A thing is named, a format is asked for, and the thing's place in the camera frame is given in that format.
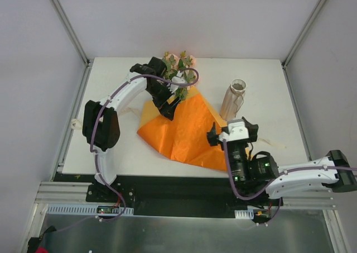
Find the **pink flower stem three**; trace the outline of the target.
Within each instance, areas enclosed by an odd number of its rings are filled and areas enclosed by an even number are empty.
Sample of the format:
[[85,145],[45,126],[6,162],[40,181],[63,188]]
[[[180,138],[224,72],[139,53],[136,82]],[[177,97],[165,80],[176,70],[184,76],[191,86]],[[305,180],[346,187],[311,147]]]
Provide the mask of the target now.
[[190,87],[179,87],[174,93],[174,102],[180,103],[184,101],[189,93]]

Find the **orange wrapping paper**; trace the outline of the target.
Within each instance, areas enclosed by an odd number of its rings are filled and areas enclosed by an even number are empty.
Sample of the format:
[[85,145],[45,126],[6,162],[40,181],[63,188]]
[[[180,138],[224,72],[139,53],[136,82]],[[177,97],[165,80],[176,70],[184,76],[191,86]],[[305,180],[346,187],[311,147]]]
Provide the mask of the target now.
[[174,119],[162,116],[152,101],[143,106],[138,135],[164,157],[184,164],[227,171],[220,146],[210,146],[206,134],[227,126],[196,87],[175,109]]

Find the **pink flower stem two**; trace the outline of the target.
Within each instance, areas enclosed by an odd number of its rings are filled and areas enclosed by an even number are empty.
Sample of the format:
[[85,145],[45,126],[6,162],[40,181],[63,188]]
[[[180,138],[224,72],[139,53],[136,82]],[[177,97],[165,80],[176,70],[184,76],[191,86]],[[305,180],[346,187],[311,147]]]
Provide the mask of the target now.
[[165,52],[162,61],[166,64],[165,78],[172,79],[177,75],[180,58],[170,52]]

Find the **pink flower stem one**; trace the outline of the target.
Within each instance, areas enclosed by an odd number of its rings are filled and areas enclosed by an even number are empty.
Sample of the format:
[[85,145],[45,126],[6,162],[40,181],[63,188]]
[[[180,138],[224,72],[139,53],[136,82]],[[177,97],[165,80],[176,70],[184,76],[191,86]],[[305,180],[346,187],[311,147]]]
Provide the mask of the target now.
[[188,70],[188,68],[186,68],[186,67],[184,66],[184,61],[183,61],[183,59],[184,59],[184,57],[185,57],[186,55],[189,55],[189,54],[186,53],[186,51],[181,52],[181,54],[180,54],[180,60],[179,60],[179,64],[178,64],[178,69],[179,69],[180,72],[185,73],[185,74],[184,74],[184,78],[185,78],[189,83],[192,83],[192,82],[197,78],[197,75],[196,75],[196,73],[195,73],[193,70]]

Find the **pink flower stem four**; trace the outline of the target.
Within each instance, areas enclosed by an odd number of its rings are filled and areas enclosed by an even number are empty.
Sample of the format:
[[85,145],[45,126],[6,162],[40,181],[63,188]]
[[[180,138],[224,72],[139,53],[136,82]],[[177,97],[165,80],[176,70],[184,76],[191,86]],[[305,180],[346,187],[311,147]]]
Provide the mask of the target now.
[[192,55],[186,55],[183,61],[186,68],[194,68],[196,66],[196,58]]

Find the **cream printed ribbon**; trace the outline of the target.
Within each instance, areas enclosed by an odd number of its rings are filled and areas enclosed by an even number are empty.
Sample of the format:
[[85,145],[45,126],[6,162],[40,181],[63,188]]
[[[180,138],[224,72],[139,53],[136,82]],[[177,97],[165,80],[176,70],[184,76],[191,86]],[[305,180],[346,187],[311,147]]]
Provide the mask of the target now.
[[[124,115],[126,113],[132,113],[132,114],[135,114],[136,117],[139,117],[141,114],[140,114],[140,111],[136,108],[131,108],[131,107],[128,107],[128,108],[125,108],[124,110],[122,110],[119,115]],[[82,127],[83,127],[83,122],[77,118],[75,119],[72,119],[71,122],[70,122],[70,128],[72,130],[82,130]],[[273,140],[270,140],[270,139],[264,139],[264,138],[258,138],[257,139],[258,142],[263,142],[271,147],[276,147],[278,149],[286,149],[287,146],[281,142],[277,142],[277,141],[273,141]]]

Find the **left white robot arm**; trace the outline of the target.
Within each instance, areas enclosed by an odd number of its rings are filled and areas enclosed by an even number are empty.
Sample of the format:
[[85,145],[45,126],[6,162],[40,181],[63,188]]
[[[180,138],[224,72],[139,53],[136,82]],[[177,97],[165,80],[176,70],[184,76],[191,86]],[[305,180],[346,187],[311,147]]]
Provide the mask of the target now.
[[180,98],[174,97],[173,101],[170,98],[175,96],[179,85],[186,82],[181,73],[165,78],[166,70],[166,64],[156,57],[147,64],[136,63],[118,89],[100,101],[89,100],[85,105],[82,134],[94,154],[95,180],[102,184],[98,194],[105,202],[114,201],[118,195],[117,187],[112,185],[117,177],[112,148],[120,137],[119,113],[146,91],[159,113],[173,120]]

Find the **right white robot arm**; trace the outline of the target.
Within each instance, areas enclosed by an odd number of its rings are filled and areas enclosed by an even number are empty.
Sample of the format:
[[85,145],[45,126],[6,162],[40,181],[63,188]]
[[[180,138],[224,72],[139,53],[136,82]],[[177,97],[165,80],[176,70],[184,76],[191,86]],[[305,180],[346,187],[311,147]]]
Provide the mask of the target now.
[[245,118],[229,121],[217,133],[212,127],[206,137],[210,146],[224,152],[229,183],[234,195],[243,201],[264,205],[293,192],[316,188],[334,193],[356,191],[356,168],[352,168],[340,150],[306,163],[280,168],[267,151],[252,154],[247,147],[258,140],[259,126]]

